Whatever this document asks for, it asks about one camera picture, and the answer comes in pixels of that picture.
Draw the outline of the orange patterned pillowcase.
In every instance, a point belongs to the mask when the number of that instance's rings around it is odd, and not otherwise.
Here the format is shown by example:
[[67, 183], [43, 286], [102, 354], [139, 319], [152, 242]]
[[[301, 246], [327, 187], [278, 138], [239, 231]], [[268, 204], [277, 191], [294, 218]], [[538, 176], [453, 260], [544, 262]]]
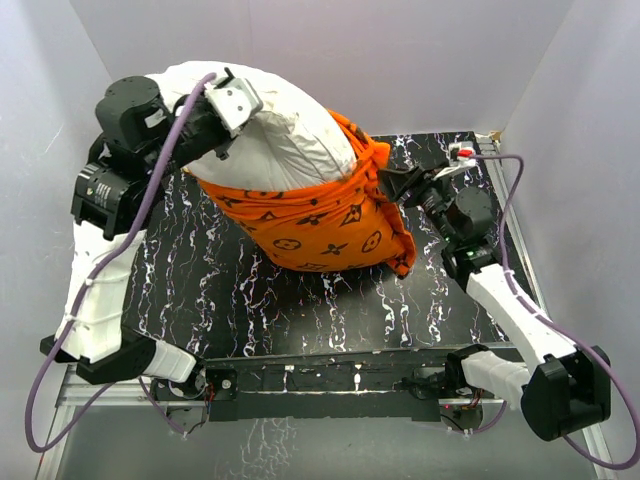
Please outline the orange patterned pillowcase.
[[414, 238], [398, 206], [379, 188], [390, 146], [343, 115], [331, 116], [356, 155], [355, 169], [345, 178], [289, 192], [199, 185], [283, 268], [338, 272], [385, 263], [404, 277], [416, 260]]

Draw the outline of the white pillow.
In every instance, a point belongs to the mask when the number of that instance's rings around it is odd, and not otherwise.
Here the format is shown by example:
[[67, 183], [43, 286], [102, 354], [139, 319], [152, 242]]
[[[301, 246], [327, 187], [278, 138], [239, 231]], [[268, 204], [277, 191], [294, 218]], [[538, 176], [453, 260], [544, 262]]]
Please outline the white pillow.
[[263, 108], [220, 160], [213, 152], [186, 166], [197, 179], [240, 190], [288, 192], [347, 178], [356, 154], [337, 121], [312, 96], [284, 78], [241, 64], [187, 61], [151, 73], [165, 104], [191, 93], [207, 74], [218, 81], [225, 68], [249, 81]]

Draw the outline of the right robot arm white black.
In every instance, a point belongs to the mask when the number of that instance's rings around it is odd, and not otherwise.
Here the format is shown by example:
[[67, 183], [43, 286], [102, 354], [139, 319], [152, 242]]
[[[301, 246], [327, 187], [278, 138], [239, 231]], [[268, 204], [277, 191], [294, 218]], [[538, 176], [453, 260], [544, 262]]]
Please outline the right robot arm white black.
[[490, 195], [477, 187], [453, 190], [449, 169], [384, 169], [380, 189], [388, 200], [419, 207], [443, 238], [446, 273], [507, 334], [523, 362], [498, 357], [484, 345], [448, 354], [442, 373], [424, 380], [466, 397], [482, 389], [518, 408], [531, 430], [551, 441], [608, 419], [611, 382], [606, 354], [592, 353], [536, 318], [536, 308], [505, 272], [488, 240], [495, 215]]

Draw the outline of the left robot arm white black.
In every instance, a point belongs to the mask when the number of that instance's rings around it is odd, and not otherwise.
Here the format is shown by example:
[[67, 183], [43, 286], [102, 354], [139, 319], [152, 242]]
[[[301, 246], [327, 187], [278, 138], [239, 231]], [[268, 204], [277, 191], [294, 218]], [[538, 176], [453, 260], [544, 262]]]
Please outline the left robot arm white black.
[[64, 317], [40, 343], [48, 364], [74, 363], [92, 385], [147, 376], [171, 382], [186, 399], [204, 392], [201, 360], [124, 328], [124, 300], [149, 216], [164, 198], [163, 179], [207, 153], [227, 158], [261, 108], [248, 83], [213, 73], [173, 105], [148, 77], [107, 88], [95, 108], [102, 132], [74, 185], [75, 252]]

